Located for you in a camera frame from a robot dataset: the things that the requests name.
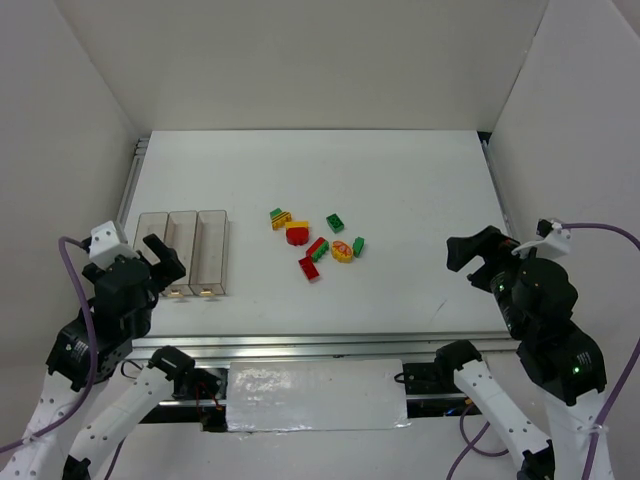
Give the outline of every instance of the metal rail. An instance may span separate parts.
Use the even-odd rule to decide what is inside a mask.
[[[330,359],[399,358],[403,362],[433,361],[440,347],[467,339],[482,353],[516,350],[518,343],[507,332],[146,337],[134,341],[129,359],[146,361],[164,345],[180,348],[201,368],[229,368],[231,362],[310,361]]]

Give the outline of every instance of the yellow block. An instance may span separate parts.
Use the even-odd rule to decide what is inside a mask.
[[[284,224],[284,228],[286,230],[289,230],[290,228],[295,228],[295,227],[304,227],[306,229],[309,229],[309,222],[287,222]]]

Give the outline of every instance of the green block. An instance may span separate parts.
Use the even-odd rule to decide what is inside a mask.
[[[271,220],[273,220],[273,217],[277,217],[281,213],[282,213],[282,210],[280,210],[279,208],[276,208],[273,212],[269,213],[269,216],[271,217]]]
[[[356,238],[356,241],[353,242],[353,254],[356,257],[359,257],[360,254],[362,253],[363,248],[364,248],[364,238],[362,237]]]
[[[322,257],[322,255],[327,253],[327,250],[329,250],[329,242],[325,241],[322,245],[316,248],[315,252],[311,254],[311,260],[317,262],[318,260],[320,260],[320,257]]]
[[[331,230],[333,230],[333,233],[338,233],[344,230],[344,223],[342,223],[340,217],[335,213],[327,217],[327,223],[331,227]]]

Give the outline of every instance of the white table surface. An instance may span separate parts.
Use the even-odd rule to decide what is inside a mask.
[[[325,254],[310,284],[298,266],[310,243],[272,231],[277,207],[311,222],[310,242],[364,237],[362,257]],[[143,212],[218,209],[231,222],[228,295],[162,299],[150,335],[505,330],[492,296],[445,267],[449,236],[504,230],[475,132],[153,132],[130,241]]]

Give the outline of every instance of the white backdrop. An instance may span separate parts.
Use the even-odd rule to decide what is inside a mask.
[[[56,0],[151,130],[491,130],[546,0]]]

